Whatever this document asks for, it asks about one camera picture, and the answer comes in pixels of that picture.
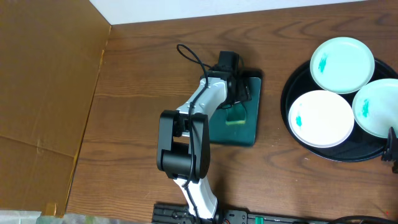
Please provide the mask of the green yellow sponge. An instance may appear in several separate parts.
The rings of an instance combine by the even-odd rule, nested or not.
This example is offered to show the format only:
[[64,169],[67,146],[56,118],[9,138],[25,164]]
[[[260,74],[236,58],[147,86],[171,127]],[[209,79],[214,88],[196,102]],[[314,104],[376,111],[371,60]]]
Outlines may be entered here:
[[226,110],[226,124],[238,125],[245,124],[247,118],[246,108],[242,103],[234,104]]

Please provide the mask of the white plate with stain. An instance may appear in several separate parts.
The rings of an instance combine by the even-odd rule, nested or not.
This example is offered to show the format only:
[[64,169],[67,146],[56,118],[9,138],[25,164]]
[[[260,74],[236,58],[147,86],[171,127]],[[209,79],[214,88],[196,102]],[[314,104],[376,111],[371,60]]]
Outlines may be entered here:
[[345,141],[354,128],[354,114],[340,95],[314,90],[298,97],[288,113],[295,137],[317,148],[329,148]]

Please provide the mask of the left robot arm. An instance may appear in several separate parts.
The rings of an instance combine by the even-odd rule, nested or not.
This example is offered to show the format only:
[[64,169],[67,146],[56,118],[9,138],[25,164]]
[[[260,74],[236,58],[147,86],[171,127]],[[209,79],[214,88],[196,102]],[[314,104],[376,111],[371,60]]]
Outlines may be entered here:
[[208,71],[192,96],[159,119],[156,163],[183,192],[187,206],[168,216],[183,223],[220,223],[223,212],[208,171],[211,145],[251,147],[256,142],[262,74]]

